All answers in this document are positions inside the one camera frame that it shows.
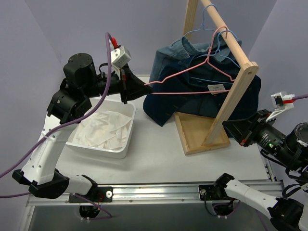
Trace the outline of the dark blue denim skirt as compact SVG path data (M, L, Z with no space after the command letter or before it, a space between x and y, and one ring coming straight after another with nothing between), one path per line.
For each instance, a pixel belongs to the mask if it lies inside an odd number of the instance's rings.
M215 118L226 99L231 84L214 84L198 80L197 86L187 85L188 91L155 92L145 97L144 112L158 125L163 126L175 112Z

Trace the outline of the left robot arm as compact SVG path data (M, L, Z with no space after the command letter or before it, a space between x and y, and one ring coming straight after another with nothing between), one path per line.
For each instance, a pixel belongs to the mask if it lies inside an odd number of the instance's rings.
M38 198L56 199L64 193L79 194L86 202L93 201L97 183L86 175L64 176L56 164L77 125L97 110L90 100L119 94L122 103L150 94L152 89L130 70L128 52L115 49L109 53L107 74L97 74L92 57L86 53L71 56L64 66L64 79L53 95L38 143L30 158L13 172L13 179L28 186Z

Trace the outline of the white pleated skirt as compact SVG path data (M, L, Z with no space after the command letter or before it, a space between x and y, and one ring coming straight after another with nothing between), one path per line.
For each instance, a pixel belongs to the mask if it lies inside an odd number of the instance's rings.
M125 146L130 122L131 117L119 112L93 113L79 123L72 143L107 150L121 149Z

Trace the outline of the blue wire hanger front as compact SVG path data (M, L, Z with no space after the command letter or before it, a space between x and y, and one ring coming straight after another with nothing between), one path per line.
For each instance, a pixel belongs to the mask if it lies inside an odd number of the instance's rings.
M208 64L209 66L211 66L213 69L217 70L218 72L220 72L221 74L227 76L231 82L234 82L235 80L232 79L232 77L230 75L228 75L227 73L223 72L222 70L220 70L219 68L216 68L214 65L212 65L209 61L210 61L210 57L211 56L215 56L217 53L219 54L219 56L223 57L223 58L226 58L226 59L229 59L231 60L232 63L234 63L238 68L240 68L240 66L238 65L237 62L235 62L232 58L228 57L228 56L225 56L225 55L221 55L221 50L220 50L220 40L219 40L219 37L222 36L223 39L227 39L228 37L228 33L231 32L231 34L234 36L234 33L232 31L230 31L226 26L221 26L219 27L218 29L216 29L212 35L212 39L211 39L211 43L210 43L210 46L208 47L208 53L206 55L206 59L195 65L195 66L192 66L192 67L189 67L188 69L184 70L183 72L186 72L186 71L190 71L190 70L193 70L195 68L198 68L204 64ZM217 35L217 48L215 50L215 53L214 54L211 54L211 51L212 51L212 47L213 47L213 43L214 43L214 38L215 36Z

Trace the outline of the pink wire hanger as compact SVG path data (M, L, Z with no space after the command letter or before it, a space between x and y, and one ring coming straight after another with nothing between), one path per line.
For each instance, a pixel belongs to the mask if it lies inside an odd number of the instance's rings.
M145 85L152 87L155 92L166 92L171 90L172 84L174 84L179 91L188 91L189 89L187 85L190 84L192 86L197 86L198 84L195 82L198 80L214 84L223 83L227 85L232 83L227 76L213 69L208 64L204 64L193 70L183 72L189 67L203 62L205 59L206 57L201 58L201 56L193 56L184 61L177 61L175 63L168 64L163 69L161 76L157 81L151 82L149 80L149 83L146 83ZM214 61L212 65L230 75L232 79L236 79L236 72L238 72L239 68L234 63L221 63Z

